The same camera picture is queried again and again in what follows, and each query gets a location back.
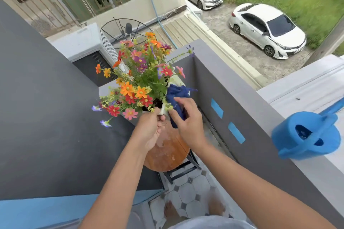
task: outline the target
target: house wall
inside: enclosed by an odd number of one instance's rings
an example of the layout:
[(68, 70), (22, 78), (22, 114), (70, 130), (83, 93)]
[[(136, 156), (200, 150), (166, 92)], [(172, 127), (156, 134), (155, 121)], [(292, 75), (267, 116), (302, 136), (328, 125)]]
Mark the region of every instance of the house wall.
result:
[[(163, 15), (166, 14), (178, 7), (185, 5), (185, 0), (153, 0), (157, 14)], [(107, 22), (113, 20), (114, 18), (130, 18), (135, 19), (142, 23), (149, 23), (156, 18), (152, 3), (150, 0), (131, 0), (123, 5), (115, 7), (105, 13), (102, 13), (96, 17), (93, 17), (86, 21), (87, 24), (96, 22), (99, 28), (101, 28)], [(113, 24), (114, 27), (107, 31), (112, 36), (117, 36), (120, 34), (120, 30), (116, 26), (116, 23)], [(47, 38), (49, 41), (54, 41), (62, 36), (70, 34), (71, 32), (77, 31), (80, 29), (78, 26), (74, 26), (68, 30), (59, 32), (53, 36)]]

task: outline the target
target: car wheel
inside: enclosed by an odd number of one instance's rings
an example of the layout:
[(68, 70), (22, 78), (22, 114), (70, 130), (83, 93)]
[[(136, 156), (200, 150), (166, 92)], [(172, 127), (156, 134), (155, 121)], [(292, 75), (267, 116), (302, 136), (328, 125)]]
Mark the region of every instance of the car wheel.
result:
[(237, 35), (239, 35), (239, 34), (240, 34), (240, 27), (239, 27), (237, 24), (235, 24), (235, 25), (233, 26), (233, 31), (234, 31)]
[(202, 2), (198, 0), (197, 2), (197, 6), (199, 9), (203, 9), (203, 5), (202, 5)]
[(267, 45), (264, 48), (264, 53), (269, 57), (273, 57), (273, 55), (275, 54), (275, 50), (272, 46)]

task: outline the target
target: flower bouquet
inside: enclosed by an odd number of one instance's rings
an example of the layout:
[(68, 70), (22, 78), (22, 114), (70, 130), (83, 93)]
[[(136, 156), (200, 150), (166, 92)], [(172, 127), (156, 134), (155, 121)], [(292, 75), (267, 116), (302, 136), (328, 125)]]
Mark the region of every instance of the flower bouquet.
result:
[[(100, 111), (105, 109), (112, 117), (108, 121), (101, 121), (105, 127), (110, 127), (110, 120), (117, 117), (120, 113), (128, 119), (137, 118), (137, 115), (143, 111), (154, 111), (154, 107), (164, 108), (166, 110), (173, 108), (166, 101), (167, 85), (169, 79), (175, 75), (174, 67), (170, 66), (172, 60), (167, 60), (171, 52), (169, 45), (163, 45), (156, 40), (155, 34), (147, 32), (147, 42), (138, 46), (136, 40), (121, 41), (121, 50), (118, 53), (118, 61), (113, 65), (113, 69), (101, 69), (98, 64), (97, 74), (104, 73), (106, 78), (111, 74), (117, 75), (116, 83), (118, 88), (110, 87), (110, 93), (107, 96), (101, 96), (99, 106), (93, 106), (92, 110)], [(191, 47), (186, 53), (193, 55)], [(119, 67), (122, 62), (129, 69), (125, 73)], [(185, 78), (183, 68), (176, 66), (177, 73)]]

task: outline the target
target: tiled floor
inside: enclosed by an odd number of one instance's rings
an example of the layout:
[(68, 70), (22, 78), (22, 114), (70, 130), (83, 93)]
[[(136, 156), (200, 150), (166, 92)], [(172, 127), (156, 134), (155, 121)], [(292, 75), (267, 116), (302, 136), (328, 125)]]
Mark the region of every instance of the tiled floor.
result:
[[(210, 143), (214, 144), (223, 152), (221, 146), (212, 135), (211, 131), (204, 126), (204, 134)], [(226, 193), (221, 185), (216, 181), (204, 163), (196, 156), (196, 159), (202, 170), (193, 170), (192, 172), (174, 180), (174, 184), (168, 183), (168, 190), (161, 196), (149, 202), (152, 217), (156, 229), (161, 228), (166, 222), (164, 217), (165, 202), (171, 201), (180, 216), (194, 218), (208, 214), (209, 192), (215, 192), (226, 206), (223, 216), (229, 217), (231, 214), (234, 218), (246, 219), (246, 215), (234, 202), (234, 200)], [(183, 172), (192, 166), (189, 164), (172, 174), (172, 176)]]

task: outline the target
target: artificial flower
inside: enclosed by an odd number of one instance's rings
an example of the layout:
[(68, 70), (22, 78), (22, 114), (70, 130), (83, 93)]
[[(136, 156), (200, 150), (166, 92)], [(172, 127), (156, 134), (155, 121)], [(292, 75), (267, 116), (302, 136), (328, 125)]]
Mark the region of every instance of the artificial flower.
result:
[(120, 63), (121, 63), (121, 61), (119, 61), (119, 60), (118, 60), (117, 62), (115, 62), (115, 63), (114, 63), (114, 68), (115, 68), (115, 67), (118, 67)]
[(183, 72), (183, 67), (176, 66), (176, 68), (178, 69), (179, 74), (180, 74), (181, 76), (183, 76), (184, 79), (185, 79), (185, 75), (184, 75), (184, 72)]
[(108, 108), (107, 108), (108, 112), (110, 115), (114, 116), (114, 117), (117, 117), (118, 114), (120, 113), (119, 112), (119, 107), (114, 107), (113, 105), (110, 105)]
[(134, 87), (132, 87), (132, 84), (129, 84), (129, 82), (122, 83), (122, 89), (121, 94), (132, 96), (133, 92), (135, 91)]
[(98, 106), (92, 106), (92, 110), (93, 111), (102, 111), (102, 109), (101, 108), (99, 108)]
[(137, 114), (139, 114), (138, 112), (136, 112), (134, 109), (132, 108), (126, 108), (126, 111), (123, 112), (124, 118), (131, 120), (132, 118), (137, 118)]
[(167, 66), (165, 66), (162, 71), (161, 71), (162, 74), (164, 74), (165, 76), (172, 76), (173, 75), (173, 72), (171, 69), (167, 68)]
[(145, 36), (147, 36), (148, 39), (152, 39), (152, 40), (156, 39), (155, 33), (152, 33), (152, 32), (146, 32)]
[(144, 106), (148, 107), (153, 104), (153, 98), (147, 95), (147, 98), (142, 98), (140, 101)]
[(132, 57), (134, 59), (136, 56), (140, 57), (141, 55), (142, 55), (142, 52), (134, 50), (134, 51), (131, 52), (131, 56), (130, 57)]
[(100, 123), (101, 123), (103, 126), (105, 126), (105, 127), (111, 127), (111, 125), (109, 124), (109, 121), (110, 121), (110, 120), (108, 120), (108, 121), (101, 120)]
[(96, 73), (101, 73), (101, 65), (100, 64), (97, 64), (97, 66), (95, 67), (96, 68)]
[(140, 64), (146, 63), (146, 60), (143, 57), (134, 56), (132, 59)]
[(134, 96), (129, 96), (128, 94), (126, 95), (126, 101), (128, 104), (135, 104), (135, 97)]
[(123, 78), (120, 78), (120, 77), (118, 77), (117, 79), (116, 79), (116, 83), (118, 84), (118, 85), (122, 85), (122, 82), (123, 82)]
[(111, 68), (105, 68), (104, 69), (104, 76), (107, 78), (107, 77), (110, 77), (110, 72), (111, 72)]
[(129, 40), (121, 41), (120, 43), (125, 44), (129, 48), (134, 47), (134, 44), (132, 43), (132, 41), (129, 41)]
[(141, 99), (142, 97), (147, 98), (146, 87), (137, 86), (135, 97)]
[(146, 64), (141, 64), (140, 66), (137, 66), (136, 69), (140, 72), (143, 73), (146, 69), (148, 68), (148, 66)]

